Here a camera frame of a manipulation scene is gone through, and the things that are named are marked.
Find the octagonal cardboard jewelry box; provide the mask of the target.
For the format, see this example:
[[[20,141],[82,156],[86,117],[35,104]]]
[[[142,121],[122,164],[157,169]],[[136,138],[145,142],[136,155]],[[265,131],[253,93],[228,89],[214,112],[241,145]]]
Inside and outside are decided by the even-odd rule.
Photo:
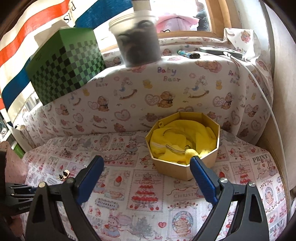
[[[158,120],[145,140],[159,173],[190,180],[190,159],[197,156],[213,167],[219,148],[220,126],[203,113],[177,112]]]

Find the silver bangle in box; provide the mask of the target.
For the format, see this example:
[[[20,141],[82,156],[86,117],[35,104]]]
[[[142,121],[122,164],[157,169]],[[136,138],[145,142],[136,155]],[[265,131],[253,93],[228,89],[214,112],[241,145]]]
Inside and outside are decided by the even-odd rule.
[[[185,154],[186,150],[195,147],[194,140],[177,128],[168,128],[163,132],[163,137],[171,138],[166,148],[177,155]]]

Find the green black checkered box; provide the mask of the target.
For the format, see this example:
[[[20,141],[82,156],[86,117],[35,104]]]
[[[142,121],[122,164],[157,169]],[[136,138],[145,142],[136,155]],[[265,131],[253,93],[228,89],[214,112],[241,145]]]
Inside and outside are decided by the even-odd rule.
[[[58,30],[35,53],[26,73],[43,105],[69,94],[106,68],[94,31]]]

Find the christmas print bed sheet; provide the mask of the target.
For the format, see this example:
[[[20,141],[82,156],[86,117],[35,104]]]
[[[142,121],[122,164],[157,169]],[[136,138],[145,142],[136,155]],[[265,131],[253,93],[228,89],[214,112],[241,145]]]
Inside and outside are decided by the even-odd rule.
[[[58,184],[65,170],[74,177],[100,155],[104,171],[82,209],[103,240],[191,240],[212,206],[194,180],[171,178],[156,170],[145,136],[135,132],[53,138],[24,155],[26,183]],[[69,156],[62,154],[65,148]],[[213,171],[232,183],[256,183],[269,238],[275,240],[287,224],[287,206],[271,154],[221,131]]]

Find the silver charm jewelry cluster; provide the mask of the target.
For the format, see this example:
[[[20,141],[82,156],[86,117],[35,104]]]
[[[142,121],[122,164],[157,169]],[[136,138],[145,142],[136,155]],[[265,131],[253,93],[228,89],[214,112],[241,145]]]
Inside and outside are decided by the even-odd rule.
[[[64,156],[69,156],[71,154],[71,152],[69,152],[66,148],[62,151],[62,154]]]

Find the striped Paris curtain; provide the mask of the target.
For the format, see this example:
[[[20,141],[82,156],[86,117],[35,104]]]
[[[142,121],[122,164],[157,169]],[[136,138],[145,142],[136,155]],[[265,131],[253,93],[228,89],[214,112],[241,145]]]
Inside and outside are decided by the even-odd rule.
[[[131,1],[34,1],[1,37],[1,97],[14,123],[34,92],[25,67],[39,48],[36,35],[54,24],[95,29],[132,7]]]

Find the yellow cloth in box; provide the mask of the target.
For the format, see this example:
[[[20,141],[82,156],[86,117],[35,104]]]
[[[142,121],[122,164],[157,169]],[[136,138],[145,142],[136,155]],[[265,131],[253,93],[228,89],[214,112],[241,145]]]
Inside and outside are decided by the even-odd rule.
[[[216,146],[212,129],[195,120],[160,122],[149,141],[154,158],[182,165],[188,165],[193,156],[207,156]]]

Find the clear plastic tub dark contents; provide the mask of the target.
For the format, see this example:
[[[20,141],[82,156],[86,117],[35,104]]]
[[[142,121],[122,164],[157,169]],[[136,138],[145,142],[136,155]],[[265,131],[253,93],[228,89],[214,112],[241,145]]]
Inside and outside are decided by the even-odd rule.
[[[159,61],[162,57],[152,11],[134,11],[109,22],[126,67]]]

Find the baby bear print cloth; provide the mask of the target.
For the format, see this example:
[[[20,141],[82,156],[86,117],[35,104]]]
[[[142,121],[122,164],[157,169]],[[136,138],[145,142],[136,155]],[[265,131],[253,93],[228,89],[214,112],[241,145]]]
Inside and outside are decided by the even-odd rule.
[[[127,68],[118,50],[104,54],[106,69],[84,86],[23,115],[32,147],[54,137],[147,131],[156,121],[188,111],[204,113],[222,129],[255,143],[270,117],[273,79],[253,30],[225,28],[223,39],[168,38],[160,61]],[[200,47],[243,54],[213,55]],[[199,59],[177,54],[196,51]]]

